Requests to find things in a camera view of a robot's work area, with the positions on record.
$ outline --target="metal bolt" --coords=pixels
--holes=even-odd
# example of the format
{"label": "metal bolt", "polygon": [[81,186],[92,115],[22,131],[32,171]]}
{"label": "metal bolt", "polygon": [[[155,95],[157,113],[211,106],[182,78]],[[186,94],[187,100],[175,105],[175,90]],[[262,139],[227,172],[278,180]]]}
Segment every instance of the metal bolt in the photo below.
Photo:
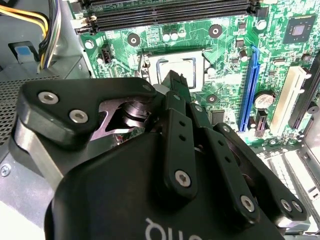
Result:
{"label": "metal bolt", "polygon": [[76,124],[85,124],[88,122],[88,115],[81,110],[72,110],[69,113],[69,117],[72,121],[74,121]]}
{"label": "metal bolt", "polygon": [[49,91],[42,91],[38,94],[38,98],[39,100],[44,103],[44,104],[56,104],[57,102],[59,102],[59,98],[57,95],[55,95],[52,92]]}
{"label": "metal bolt", "polygon": [[178,170],[175,172],[175,180],[182,186],[185,188],[190,187],[191,185],[191,179],[189,177],[189,175],[181,170]]}
{"label": "metal bolt", "polygon": [[181,98],[178,95],[174,94],[173,96],[175,97],[175,99],[181,100]]}
{"label": "metal bolt", "polygon": [[93,49],[95,44],[93,41],[87,40],[87,41],[85,41],[84,46],[86,49]]}
{"label": "metal bolt", "polygon": [[230,133],[230,129],[229,129],[227,126],[223,126],[222,128],[223,128],[223,130],[225,130],[227,133]]}
{"label": "metal bolt", "polygon": [[9,164],[5,164],[1,167],[1,176],[7,177],[11,172],[11,166]]}
{"label": "metal bolt", "polygon": [[151,88],[148,85],[142,85],[142,87],[148,91],[151,91]]}
{"label": "metal bolt", "polygon": [[295,209],[297,209],[300,213],[302,213],[302,208],[298,203],[296,203],[295,201],[292,201],[292,204],[295,207]]}
{"label": "metal bolt", "polygon": [[281,203],[282,203],[282,206],[285,208],[285,210],[287,210],[288,212],[292,211],[292,207],[289,205],[289,203],[286,200],[281,199]]}
{"label": "metal bolt", "polygon": [[200,107],[199,105],[196,105],[196,106],[195,106],[195,109],[197,109],[199,112],[202,112],[202,111],[203,111],[202,107]]}
{"label": "metal bolt", "polygon": [[255,211],[255,205],[249,197],[242,195],[240,200],[245,209],[247,209],[250,213]]}

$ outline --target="perforated metal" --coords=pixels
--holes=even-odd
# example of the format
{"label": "perforated metal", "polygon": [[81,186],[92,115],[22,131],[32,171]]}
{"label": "perforated metal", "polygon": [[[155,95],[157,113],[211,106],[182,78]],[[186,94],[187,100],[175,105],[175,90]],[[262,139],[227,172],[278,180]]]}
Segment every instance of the perforated metal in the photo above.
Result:
{"label": "perforated metal", "polygon": [[28,78],[15,81],[0,81],[0,146],[11,134],[16,118],[16,103],[19,89],[27,81],[57,79],[58,76]]}

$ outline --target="chipset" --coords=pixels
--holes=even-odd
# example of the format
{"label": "chipset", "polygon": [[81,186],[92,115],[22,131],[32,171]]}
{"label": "chipset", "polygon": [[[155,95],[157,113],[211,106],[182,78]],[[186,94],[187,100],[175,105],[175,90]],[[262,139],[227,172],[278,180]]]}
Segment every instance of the chipset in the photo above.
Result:
{"label": "chipset", "polygon": [[149,55],[148,74],[150,83],[161,84],[169,71],[183,75],[190,92],[200,92],[204,86],[205,58],[202,50]]}
{"label": "chipset", "polygon": [[286,27],[283,43],[295,44],[307,42],[315,21],[315,15],[291,17]]}

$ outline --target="black chip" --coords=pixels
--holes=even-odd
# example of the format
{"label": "black chip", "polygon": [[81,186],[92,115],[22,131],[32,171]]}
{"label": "black chip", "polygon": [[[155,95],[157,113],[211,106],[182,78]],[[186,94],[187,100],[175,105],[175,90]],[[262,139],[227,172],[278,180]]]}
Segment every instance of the black chip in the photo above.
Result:
{"label": "black chip", "polygon": [[81,13],[83,10],[81,2],[71,2],[70,7],[74,13]]}
{"label": "black chip", "polygon": [[247,27],[245,22],[239,23],[239,29],[245,29]]}
{"label": "black chip", "polygon": [[211,113],[211,125],[223,123],[225,121],[225,110],[213,111]]}
{"label": "black chip", "polygon": [[236,48],[242,48],[245,45],[245,41],[244,40],[236,40],[235,41],[235,47]]}
{"label": "black chip", "polygon": [[140,37],[135,34],[135,33],[131,33],[129,36],[128,36],[128,44],[132,47],[137,47],[139,46],[141,40],[140,40]]}
{"label": "black chip", "polygon": [[218,97],[214,94],[211,94],[207,96],[205,100],[208,104],[215,104],[218,101]]}
{"label": "black chip", "polygon": [[309,54],[303,54],[301,59],[305,62],[309,62],[311,60],[311,55]]}
{"label": "black chip", "polygon": [[254,136],[256,137],[256,138],[262,138],[264,135],[265,135],[265,130],[263,130],[263,131],[256,131],[255,133],[254,133]]}
{"label": "black chip", "polygon": [[283,43],[295,44],[307,42],[315,20],[315,15],[291,17],[286,27]]}
{"label": "black chip", "polygon": [[209,36],[212,37],[213,39],[217,39],[218,37],[221,36],[222,31],[223,31],[222,26],[218,24],[212,25],[209,28]]}
{"label": "black chip", "polygon": [[258,18],[266,18],[269,14],[269,7],[262,7],[258,9],[255,13],[255,16]]}

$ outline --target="cpu socket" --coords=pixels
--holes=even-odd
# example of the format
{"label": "cpu socket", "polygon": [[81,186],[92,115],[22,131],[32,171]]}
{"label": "cpu socket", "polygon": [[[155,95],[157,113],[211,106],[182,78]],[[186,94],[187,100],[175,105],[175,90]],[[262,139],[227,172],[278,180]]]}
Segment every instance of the cpu socket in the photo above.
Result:
{"label": "cpu socket", "polygon": [[149,55],[150,83],[161,84],[169,71],[175,71],[186,78],[190,92],[200,92],[204,86],[205,58],[202,50]]}

